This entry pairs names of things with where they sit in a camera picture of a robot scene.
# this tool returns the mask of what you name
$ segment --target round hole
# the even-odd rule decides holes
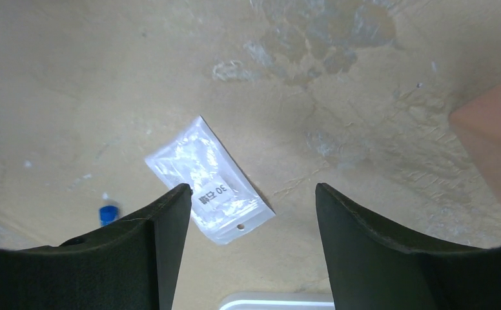
[[[81,238],[81,237],[76,237],[76,238],[73,238],[73,239],[70,239],[70,240],[67,240],[65,243],[59,245],[60,247],[67,247],[69,245],[77,245],[77,244],[82,244],[83,242],[85,242],[85,239]]]

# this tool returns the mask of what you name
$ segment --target blue object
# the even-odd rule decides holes
[[[119,209],[113,205],[107,205],[98,210],[100,226],[106,226],[118,219]]]

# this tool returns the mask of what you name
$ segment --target blue bottle cap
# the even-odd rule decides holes
[[[119,209],[113,205],[107,205],[98,210],[100,226],[106,226],[118,219]]]

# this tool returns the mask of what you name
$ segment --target white tray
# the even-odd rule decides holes
[[[236,293],[219,310],[334,310],[331,294]]]

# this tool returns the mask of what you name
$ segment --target plastic bag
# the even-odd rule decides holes
[[[228,244],[275,215],[201,116],[145,161],[168,188],[192,187],[192,218],[218,244]]]

